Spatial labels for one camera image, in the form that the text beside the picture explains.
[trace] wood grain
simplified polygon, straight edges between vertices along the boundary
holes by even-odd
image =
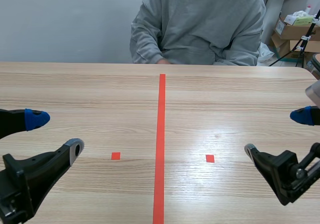
[[[166,74],[165,223],[318,223],[320,182],[281,206],[244,152],[248,143],[304,157],[319,127],[290,120],[312,105],[315,78],[294,67],[0,63],[0,107],[50,113],[1,140],[23,159],[71,138],[85,148],[30,224],[151,224],[159,74]],[[121,152],[121,161],[111,161]],[[215,163],[206,163],[206,155]]]

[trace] gray hoodie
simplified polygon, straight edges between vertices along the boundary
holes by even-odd
[[[134,63],[256,66],[263,0],[143,0],[131,27]]]

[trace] red tape line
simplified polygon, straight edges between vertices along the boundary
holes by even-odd
[[[155,147],[153,224],[165,223],[165,115],[166,75],[160,74]]]

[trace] sink pedestal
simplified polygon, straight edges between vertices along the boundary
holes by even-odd
[[[268,0],[263,21],[262,42],[269,44],[285,0]]]

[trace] hand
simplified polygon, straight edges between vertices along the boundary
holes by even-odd
[[[167,64],[170,65],[172,63],[170,63],[167,59],[161,59],[160,61],[157,62],[157,64]]]

